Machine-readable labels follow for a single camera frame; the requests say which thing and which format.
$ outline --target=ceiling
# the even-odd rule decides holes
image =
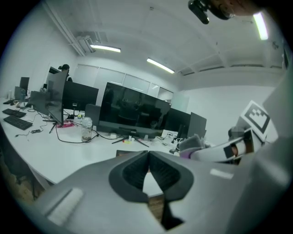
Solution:
[[[252,16],[222,21],[209,14],[210,23],[204,25],[187,3],[188,0],[52,1],[75,37],[89,35],[97,44],[121,48],[121,54],[132,59],[152,58],[182,75],[233,66],[282,66],[282,37],[268,17],[265,22],[269,39],[262,41]]]

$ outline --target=floor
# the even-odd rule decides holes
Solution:
[[[4,177],[4,181],[7,187],[11,191],[14,198],[26,202],[28,204],[33,204],[33,202],[44,193],[44,189],[38,183],[36,179],[33,181],[34,196],[32,182],[25,176],[21,178],[20,184],[17,183],[16,176],[9,171],[9,168],[4,162],[4,157],[1,155],[0,150],[0,171]],[[149,198],[149,208],[156,219],[160,222],[163,213],[163,195]]]

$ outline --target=monitor screen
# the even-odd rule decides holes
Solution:
[[[124,135],[161,136],[171,105],[138,91],[107,83],[99,129]]]
[[[29,77],[21,77],[19,87],[21,87],[22,89],[26,91],[26,95],[27,95],[27,89],[28,89],[28,82],[29,82]]]
[[[189,122],[190,114],[171,108],[167,117],[165,130],[178,132],[180,125],[183,125],[185,126],[185,129],[188,129]]]
[[[197,114],[191,113],[187,137],[192,137],[195,134],[199,135],[200,138],[205,136],[206,119]]]
[[[63,125],[62,97],[67,73],[63,71],[48,77],[46,108],[59,125]]]
[[[63,92],[63,108],[85,111],[87,104],[96,104],[99,89],[66,81]]]

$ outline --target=desk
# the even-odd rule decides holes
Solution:
[[[35,117],[37,112],[27,112],[29,109],[27,108],[24,110],[27,115],[22,119],[32,121],[35,117],[33,126],[26,131],[22,131],[6,123],[3,119],[7,115],[2,111],[7,108],[16,108],[15,106],[4,105],[3,102],[5,101],[6,99],[0,98],[0,124],[4,133],[12,147],[28,164],[45,189],[49,188],[46,180],[56,184],[86,165],[114,158],[118,149],[127,151],[152,150],[165,153],[168,153],[171,149],[169,146],[164,146],[158,139],[155,139],[152,144],[147,142],[146,144],[150,146],[149,148],[138,142],[111,144],[115,140],[107,140],[102,137],[96,137],[91,142],[84,144],[63,143],[57,139],[55,129],[49,134],[52,128],[51,122],[43,127],[44,131],[41,133],[30,133],[27,137],[15,137],[17,134],[27,134],[28,131],[40,129],[40,126],[45,125],[46,122],[43,122],[43,118],[40,115]],[[57,131],[59,138],[64,141],[81,142],[81,127],[58,128]],[[101,135],[107,137],[107,133],[101,133]],[[166,138],[164,141],[171,142],[172,139]],[[162,194],[151,173],[147,173],[145,177],[143,191],[150,197]]]

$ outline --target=white tape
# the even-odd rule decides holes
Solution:
[[[214,175],[219,176],[219,177],[221,177],[223,179],[228,179],[228,180],[232,179],[233,176],[234,176],[234,174],[227,173],[227,172],[224,172],[224,171],[220,171],[220,170],[217,170],[217,169],[211,169],[210,174],[213,175],[213,176]]]

